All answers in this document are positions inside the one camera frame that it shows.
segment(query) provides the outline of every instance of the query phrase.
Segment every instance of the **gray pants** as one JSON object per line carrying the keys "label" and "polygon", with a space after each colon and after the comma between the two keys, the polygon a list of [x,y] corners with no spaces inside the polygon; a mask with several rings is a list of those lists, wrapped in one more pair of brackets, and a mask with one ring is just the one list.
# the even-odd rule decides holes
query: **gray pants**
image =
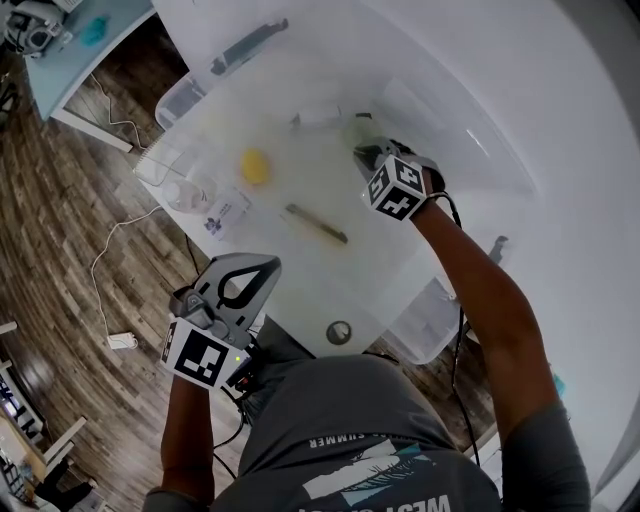
{"label": "gray pants", "polygon": [[256,342],[263,351],[267,364],[256,375],[257,389],[240,402],[240,407],[251,426],[260,417],[289,370],[303,361],[314,359],[310,352],[269,317],[266,317]]}

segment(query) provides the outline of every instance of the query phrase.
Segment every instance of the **yellow sponge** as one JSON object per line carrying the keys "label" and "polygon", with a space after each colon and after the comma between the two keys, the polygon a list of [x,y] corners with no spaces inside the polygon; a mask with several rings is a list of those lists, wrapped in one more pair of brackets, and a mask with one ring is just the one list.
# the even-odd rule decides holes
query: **yellow sponge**
{"label": "yellow sponge", "polygon": [[256,148],[249,148],[242,155],[242,175],[251,185],[269,181],[269,160]]}

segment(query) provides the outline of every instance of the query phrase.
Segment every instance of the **black cable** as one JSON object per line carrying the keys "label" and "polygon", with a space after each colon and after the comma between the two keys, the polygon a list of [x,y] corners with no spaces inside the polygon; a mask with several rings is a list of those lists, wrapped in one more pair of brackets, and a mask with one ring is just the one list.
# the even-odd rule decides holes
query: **black cable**
{"label": "black cable", "polygon": [[244,411],[240,411],[240,425],[238,426],[238,430],[235,431],[235,433],[226,441],[223,441],[217,445],[215,445],[213,447],[214,450],[220,448],[221,446],[225,446],[227,444],[229,444],[231,441],[233,441],[236,437],[238,437],[240,435],[240,432],[242,432],[242,429],[244,428],[244,424],[245,424],[245,417],[244,417]]}
{"label": "black cable", "polygon": [[225,388],[225,387],[221,387],[220,388],[230,399],[231,401],[236,404],[236,406],[238,407],[238,411],[240,412],[240,426],[238,427],[238,430],[235,431],[235,433],[226,441],[223,441],[217,445],[215,445],[213,447],[213,456],[215,457],[215,459],[223,465],[224,469],[227,470],[227,473],[229,473],[231,475],[231,477],[235,480],[237,477],[236,475],[233,473],[233,471],[231,471],[231,469],[229,468],[229,466],[227,466],[225,464],[225,462],[218,457],[218,455],[216,454],[215,450],[217,450],[218,448],[220,448],[221,446],[225,446],[227,444],[229,444],[231,441],[233,441],[236,437],[238,437],[240,435],[240,432],[242,432],[242,429],[244,428],[244,424],[246,423],[246,418],[244,415],[244,411],[240,408],[240,405],[238,404],[238,401],[233,397],[233,395],[231,394],[231,392]]}
{"label": "black cable", "polygon": [[184,238],[187,241],[187,249],[189,250],[193,267],[196,269],[196,274],[200,275],[200,270],[198,270],[198,264],[196,263],[196,257],[193,255],[193,251],[191,250],[191,240],[189,239],[189,235],[185,233]]}
{"label": "black cable", "polygon": [[220,464],[222,464],[222,466],[224,467],[224,469],[226,469],[226,470],[227,470],[227,473],[229,473],[229,474],[231,475],[231,478],[233,478],[233,479],[235,480],[237,477],[236,477],[236,475],[233,473],[233,471],[231,471],[231,468],[229,468],[229,466],[227,466],[227,465],[225,464],[225,462],[224,462],[220,457],[218,457],[218,456],[215,454],[215,452],[213,453],[213,456],[216,458],[216,460],[217,460]]}
{"label": "black cable", "polygon": [[[462,229],[462,221],[460,220],[460,215],[458,214],[458,209],[456,208],[453,199],[446,192],[436,192],[433,194],[429,194],[427,196],[427,201],[432,199],[445,198],[449,202],[449,207],[451,208],[451,215],[453,216],[454,222],[458,225],[460,229]],[[456,397],[458,401],[458,405],[460,406],[460,410],[462,411],[462,416],[464,417],[464,422],[467,426],[467,431],[469,432],[469,438],[471,439],[471,446],[473,446],[473,454],[476,458],[476,464],[480,465],[480,456],[478,455],[478,446],[476,445],[476,437],[473,433],[473,427],[471,426],[471,421],[469,420],[469,415],[467,414],[467,410],[462,402],[462,398],[458,394],[458,389],[456,388],[456,369],[458,368],[458,357],[460,355],[460,345],[462,344],[462,336],[464,329],[464,311],[462,306],[460,306],[460,318],[458,320],[458,334],[456,335],[456,348],[453,355],[453,367],[451,369],[451,389],[453,390],[453,395]]]}
{"label": "black cable", "polygon": [[451,389],[453,389],[453,394],[458,400],[458,405],[460,406],[460,410],[462,411],[462,416],[464,417],[464,422],[467,425],[467,430],[469,431],[469,438],[471,439],[471,445],[473,446],[473,454],[476,457],[476,464],[480,465],[480,456],[478,455],[478,446],[476,445],[476,437],[473,433],[473,427],[471,426],[471,421],[469,420],[469,415],[467,414],[467,410],[464,407],[464,403],[462,403],[462,398],[458,394],[458,390],[456,388],[456,368],[458,367],[458,356],[460,355],[460,344],[462,343],[462,329],[464,327],[464,311],[460,308],[460,320],[458,323],[458,335],[456,336],[456,349],[453,355],[453,368],[451,370]]}
{"label": "black cable", "polygon": [[20,44],[20,36],[24,33],[25,29],[23,25],[20,25],[18,27],[18,35],[17,36],[13,36],[13,34],[10,33],[5,33],[5,35],[7,36],[7,38],[10,36],[11,39],[8,39],[10,43],[12,43],[15,48],[16,48],[16,52],[18,55],[22,55],[24,53],[24,46],[22,46]]}

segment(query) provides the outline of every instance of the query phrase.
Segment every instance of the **power strip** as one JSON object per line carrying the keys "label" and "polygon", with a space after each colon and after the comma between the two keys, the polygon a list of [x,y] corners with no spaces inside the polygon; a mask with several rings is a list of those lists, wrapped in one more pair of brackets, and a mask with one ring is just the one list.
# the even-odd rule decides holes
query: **power strip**
{"label": "power strip", "polygon": [[119,350],[121,348],[136,348],[138,346],[138,340],[132,332],[110,334],[108,340],[109,346],[113,350]]}

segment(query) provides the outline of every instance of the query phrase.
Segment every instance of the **wrist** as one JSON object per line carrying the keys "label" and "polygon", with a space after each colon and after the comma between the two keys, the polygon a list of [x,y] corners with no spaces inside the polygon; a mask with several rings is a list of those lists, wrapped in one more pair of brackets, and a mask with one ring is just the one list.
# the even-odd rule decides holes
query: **wrist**
{"label": "wrist", "polygon": [[424,223],[425,221],[428,222],[429,218],[433,217],[439,209],[440,207],[436,204],[435,199],[427,199],[411,216],[411,222],[416,226]]}

